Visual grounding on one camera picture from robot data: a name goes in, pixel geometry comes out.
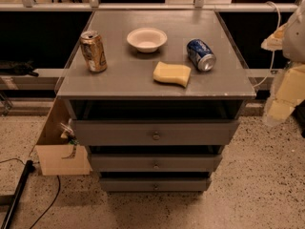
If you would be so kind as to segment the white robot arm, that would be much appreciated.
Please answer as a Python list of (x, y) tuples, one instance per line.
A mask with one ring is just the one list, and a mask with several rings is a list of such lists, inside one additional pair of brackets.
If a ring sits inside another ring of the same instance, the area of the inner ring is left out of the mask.
[(305, 2), (262, 42), (261, 48), (282, 51), (289, 60), (289, 67), (274, 78), (265, 104), (263, 122), (272, 127), (284, 122), (305, 100)]

